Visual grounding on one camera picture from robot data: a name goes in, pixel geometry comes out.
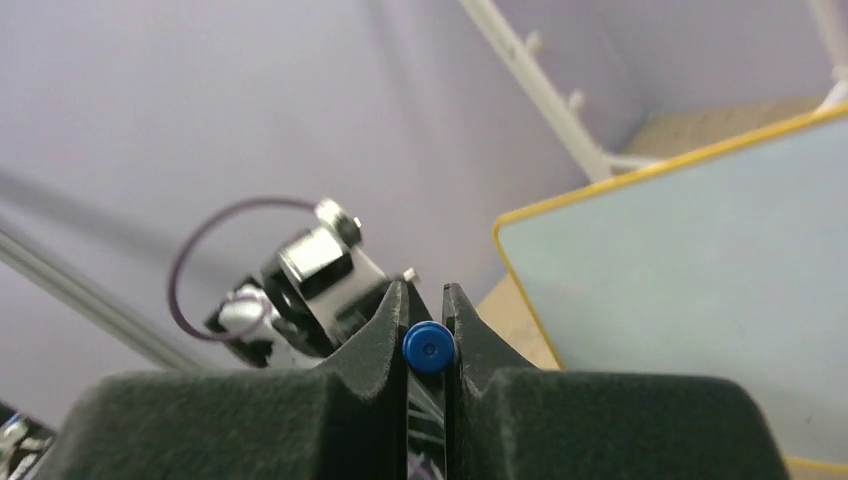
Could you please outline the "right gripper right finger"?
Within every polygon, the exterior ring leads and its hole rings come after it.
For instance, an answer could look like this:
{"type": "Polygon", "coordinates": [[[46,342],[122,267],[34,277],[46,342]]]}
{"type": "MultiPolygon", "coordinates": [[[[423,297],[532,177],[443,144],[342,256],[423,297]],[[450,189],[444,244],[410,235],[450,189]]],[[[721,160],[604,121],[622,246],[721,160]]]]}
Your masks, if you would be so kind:
{"type": "Polygon", "coordinates": [[[759,407],[721,378],[534,366],[456,283],[442,317],[451,479],[785,479],[759,407]]]}

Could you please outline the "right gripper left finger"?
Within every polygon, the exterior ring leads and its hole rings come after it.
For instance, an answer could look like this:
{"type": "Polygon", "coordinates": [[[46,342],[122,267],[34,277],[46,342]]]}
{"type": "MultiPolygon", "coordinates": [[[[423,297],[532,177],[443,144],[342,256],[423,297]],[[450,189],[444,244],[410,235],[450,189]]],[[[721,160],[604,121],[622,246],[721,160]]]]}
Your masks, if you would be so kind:
{"type": "Polygon", "coordinates": [[[41,479],[403,479],[407,286],[304,370],[132,372],[74,404],[41,479]]]}

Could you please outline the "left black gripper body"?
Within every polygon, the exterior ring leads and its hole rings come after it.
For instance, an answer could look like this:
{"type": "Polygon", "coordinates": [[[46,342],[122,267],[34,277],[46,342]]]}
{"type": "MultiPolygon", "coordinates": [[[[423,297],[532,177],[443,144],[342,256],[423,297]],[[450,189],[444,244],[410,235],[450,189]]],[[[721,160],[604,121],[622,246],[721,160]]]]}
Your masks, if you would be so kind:
{"type": "Polygon", "coordinates": [[[251,275],[226,293],[203,325],[225,335],[225,348],[259,369],[313,368],[345,342],[342,327],[314,312],[287,281],[265,287],[251,275]]]}

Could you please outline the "yellow framed whiteboard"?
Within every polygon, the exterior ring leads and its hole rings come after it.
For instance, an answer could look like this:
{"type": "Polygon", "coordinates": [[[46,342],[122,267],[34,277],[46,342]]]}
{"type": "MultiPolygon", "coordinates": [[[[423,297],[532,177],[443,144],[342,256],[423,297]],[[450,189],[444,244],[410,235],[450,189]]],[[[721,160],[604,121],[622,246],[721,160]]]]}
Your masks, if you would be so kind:
{"type": "Polygon", "coordinates": [[[558,365],[707,374],[789,466],[847,475],[847,109],[500,216],[493,239],[558,365]]]}

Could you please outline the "blue marker cap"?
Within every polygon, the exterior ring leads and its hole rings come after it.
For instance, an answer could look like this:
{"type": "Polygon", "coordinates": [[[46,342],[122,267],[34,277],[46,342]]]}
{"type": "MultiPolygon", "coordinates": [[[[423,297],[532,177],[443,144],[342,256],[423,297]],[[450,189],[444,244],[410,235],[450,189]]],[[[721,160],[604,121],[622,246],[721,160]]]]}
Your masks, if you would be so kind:
{"type": "Polygon", "coordinates": [[[423,321],[411,326],[401,344],[407,365],[417,373],[439,374],[453,362],[456,342],[443,324],[423,321]]]}

